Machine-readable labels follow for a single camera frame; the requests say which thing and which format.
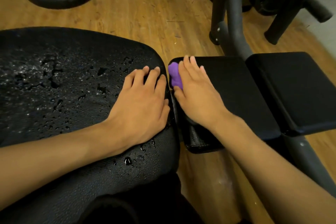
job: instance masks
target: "black leather cushion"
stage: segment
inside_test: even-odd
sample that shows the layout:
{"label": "black leather cushion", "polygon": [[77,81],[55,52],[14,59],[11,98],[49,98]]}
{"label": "black leather cushion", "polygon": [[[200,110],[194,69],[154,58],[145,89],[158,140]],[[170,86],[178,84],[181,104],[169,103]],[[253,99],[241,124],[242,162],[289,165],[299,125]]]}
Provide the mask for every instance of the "black leather cushion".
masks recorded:
{"label": "black leather cushion", "polygon": [[336,88],[307,53],[254,54],[246,64],[283,133],[336,128]]}
{"label": "black leather cushion", "polygon": [[[175,58],[170,63],[182,59]],[[244,119],[258,137],[267,140],[280,136],[275,119],[240,57],[196,57],[196,61],[199,66],[204,66],[227,109]],[[188,150],[203,153],[223,148],[207,129],[187,121],[177,101],[176,110]]]}
{"label": "black leather cushion", "polygon": [[[145,65],[166,73],[159,55],[145,44],[69,28],[1,31],[0,57],[1,147],[103,121],[127,73]],[[168,86],[166,98],[170,99]],[[125,164],[126,157],[132,164]],[[64,175],[4,209],[0,223],[74,223],[97,196],[175,172],[178,160],[171,113],[166,128],[142,147]]]}

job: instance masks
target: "wall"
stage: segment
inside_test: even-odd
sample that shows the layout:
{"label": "wall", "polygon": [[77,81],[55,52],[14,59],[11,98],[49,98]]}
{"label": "wall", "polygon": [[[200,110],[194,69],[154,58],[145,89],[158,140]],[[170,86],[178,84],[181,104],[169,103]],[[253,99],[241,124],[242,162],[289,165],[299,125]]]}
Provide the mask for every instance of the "wall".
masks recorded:
{"label": "wall", "polygon": [[327,22],[319,23],[309,12],[301,9],[296,18],[300,19],[323,46],[336,59],[336,0],[319,0],[334,16]]}

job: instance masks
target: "purple sponge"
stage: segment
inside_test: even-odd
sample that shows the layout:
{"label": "purple sponge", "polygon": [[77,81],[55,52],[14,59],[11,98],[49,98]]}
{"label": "purple sponge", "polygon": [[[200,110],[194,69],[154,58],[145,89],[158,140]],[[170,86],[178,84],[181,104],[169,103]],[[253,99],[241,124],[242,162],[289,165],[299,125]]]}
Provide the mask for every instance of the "purple sponge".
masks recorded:
{"label": "purple sponge", "polygon": [[171,78],[171,86],[179,86],[183,90],[182,80],[179,74],[179,65],[176,62],[172,62],[168,66],[168,73]]}

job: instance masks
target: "wooden floor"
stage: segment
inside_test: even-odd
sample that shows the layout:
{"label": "wooden floor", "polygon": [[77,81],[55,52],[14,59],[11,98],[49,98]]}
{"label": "wooden floor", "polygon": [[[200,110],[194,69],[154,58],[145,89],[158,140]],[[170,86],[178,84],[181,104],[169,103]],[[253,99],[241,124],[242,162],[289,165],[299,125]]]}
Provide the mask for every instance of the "wooden floor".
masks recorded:
{"label": "wooden floor", "polygon": [[[154,48],[167,65],[174,57],[223,55],[208,39],[209,0],[91,0],[69,10],[48,10],[28,0],[0,0],[0,30],[61,26],[113,34]],[[256,53],[306,51],[336,85],[336,61],[299,22],[274,46],[263,32],[272,21],[254,10],[243,15],[247,42]],[[336,131],[307,136],[336,181]],[[272,223],[237,163],[225,151],[193,155],[181,147],[182,191],[206,224],[235,224],[243,217]]]}

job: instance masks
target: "wet surface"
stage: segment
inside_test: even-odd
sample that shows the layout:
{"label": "wet surface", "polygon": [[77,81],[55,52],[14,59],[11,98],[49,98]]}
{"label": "wet surface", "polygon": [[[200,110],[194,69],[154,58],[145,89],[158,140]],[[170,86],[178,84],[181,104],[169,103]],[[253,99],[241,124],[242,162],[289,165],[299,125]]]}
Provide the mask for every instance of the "wet surface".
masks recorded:
{"label": "wet surface", "polygon": [[[0,147],[103,121],[119,95],[124,77],[145,65],[151,69],[159,66],[165,73],[153,49],[127,39],[65,28],[1,31]],[[168,88],[166,98],[170,98]],[[0,222],[13,222],[10,214],[19,218],[16,223],[28,223],[30,211],[25,212],[24,205],[29,204],[37,211],[31,216],[34,223],[71,223],[76,220],[69,217],[70,213],[78,215],[86,202],[98,195],[127,190],[176,171],[179,141],[171,123],[141,146],[44,186],[2,211]]]}

